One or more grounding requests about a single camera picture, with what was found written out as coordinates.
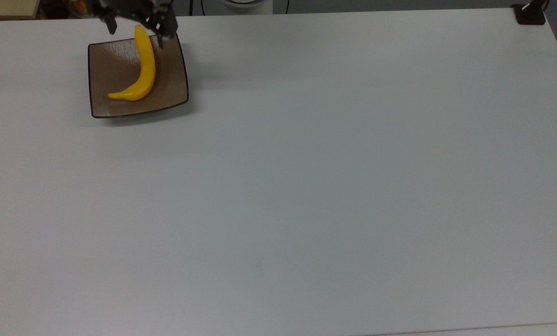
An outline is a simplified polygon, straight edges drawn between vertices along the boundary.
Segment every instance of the yellow banana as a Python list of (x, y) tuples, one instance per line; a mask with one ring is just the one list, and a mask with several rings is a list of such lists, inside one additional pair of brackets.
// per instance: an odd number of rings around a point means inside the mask
[(152, 89), (156, 73), (154, 51), (152, 49), (152, 42), (150, 42), (150, 36), (148, 36), (146, 30), (140, 25), (135, 26), (135, 45), (138, 48), (139, 54), (139, 78), (127, 89), (117, 93), (109, 93), (108, 98), (110, 99), (135, 102), (136, 100), (146, 97)]

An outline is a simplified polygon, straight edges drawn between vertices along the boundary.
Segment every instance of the black mount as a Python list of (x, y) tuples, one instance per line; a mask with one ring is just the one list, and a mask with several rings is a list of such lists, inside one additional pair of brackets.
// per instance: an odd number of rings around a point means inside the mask
[(541, 26), (546, 22), (543, 16), (542, 6), (546, 0), (533, 0), (527, 5), (512, 5), (511, 8), (515, 11), (515, 19), (519, 25), (534, 25)]

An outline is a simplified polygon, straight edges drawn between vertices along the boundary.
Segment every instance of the robotic arm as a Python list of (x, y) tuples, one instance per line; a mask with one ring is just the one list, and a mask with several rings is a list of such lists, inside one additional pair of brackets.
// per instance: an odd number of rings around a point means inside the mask
[(111, 34), (117, 30), (115, 18), (125, 17), (155, 32), (161, 48), (177, 32), (172, 3), (157, 5), (156, 0), (86, 0), (88, 13), (106, 23)]

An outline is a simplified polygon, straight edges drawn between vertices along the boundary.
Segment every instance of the white object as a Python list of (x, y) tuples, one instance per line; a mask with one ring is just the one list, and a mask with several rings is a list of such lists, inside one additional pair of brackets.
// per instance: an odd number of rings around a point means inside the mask
[(272, 0), (220, 0), (225, 15), (270, 15)]
[(135, 23), (0, 22), (0, 335), (557, 322), (548, 25), (179, 21), (189, 102), (113, 120), (91, 117), (87, 45)]

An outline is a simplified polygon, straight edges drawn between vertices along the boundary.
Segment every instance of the plate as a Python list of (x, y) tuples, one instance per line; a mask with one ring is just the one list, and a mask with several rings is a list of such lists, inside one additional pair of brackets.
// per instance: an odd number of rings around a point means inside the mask
[(187, 72), (179, 37), (161, 49), (150, 36), (156, 62), (156, 78), (148, 95), (136, 102), (109, 99), (107, 94), (131, 86), (139, 77), (140, 64), (135, 39), (96, 43), (88, 46), (90, 106), (94, 118), (126, 117), (156, 112), (189, 100)]

